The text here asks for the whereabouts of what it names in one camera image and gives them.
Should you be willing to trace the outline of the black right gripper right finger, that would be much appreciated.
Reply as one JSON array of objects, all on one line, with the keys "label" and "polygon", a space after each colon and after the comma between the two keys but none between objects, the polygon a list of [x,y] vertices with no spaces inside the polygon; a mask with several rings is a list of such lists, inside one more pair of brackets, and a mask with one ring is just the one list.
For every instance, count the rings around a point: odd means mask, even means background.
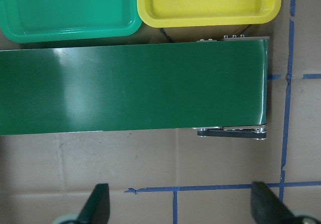
[{"label": "black right gripper right finger", "polygon": [[255,223],[298,223],[297,217],[264,182],[252,182],[250,211]]}]

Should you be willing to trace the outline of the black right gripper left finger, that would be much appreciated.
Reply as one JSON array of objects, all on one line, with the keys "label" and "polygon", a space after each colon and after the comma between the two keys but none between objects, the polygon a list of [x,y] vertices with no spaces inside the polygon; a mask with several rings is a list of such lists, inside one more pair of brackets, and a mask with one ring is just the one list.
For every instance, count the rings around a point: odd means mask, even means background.
[{"label": "black right gripper left finger", "polygon": [[109,185],[108,183],[96,184],[77,216],[76,223],[108,223],[109,218]]}]

